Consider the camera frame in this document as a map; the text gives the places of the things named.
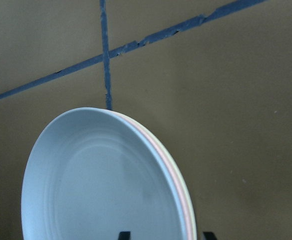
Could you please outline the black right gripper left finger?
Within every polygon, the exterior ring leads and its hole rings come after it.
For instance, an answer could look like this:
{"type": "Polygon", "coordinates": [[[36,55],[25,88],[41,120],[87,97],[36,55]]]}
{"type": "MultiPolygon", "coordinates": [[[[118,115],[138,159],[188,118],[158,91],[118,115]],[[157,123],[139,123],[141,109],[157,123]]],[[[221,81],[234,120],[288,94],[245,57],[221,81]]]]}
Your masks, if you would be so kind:
{"type": "Polygon", "coordinates": [[[121,231],[118,235],[118,240],[130,240],[131,232],[130,231],[121,231]]]}

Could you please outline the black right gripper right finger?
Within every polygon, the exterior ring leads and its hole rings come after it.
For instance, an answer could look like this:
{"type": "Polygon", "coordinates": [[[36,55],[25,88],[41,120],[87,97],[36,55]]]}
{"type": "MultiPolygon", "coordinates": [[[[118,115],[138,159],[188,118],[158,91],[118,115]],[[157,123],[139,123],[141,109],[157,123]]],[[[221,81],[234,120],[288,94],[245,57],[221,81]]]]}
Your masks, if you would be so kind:
{"type": "Polygon", "coordinates": [[[204,231],[203,232],[203,240],[216,240],[216,236],[211,231],[204,231]]]}

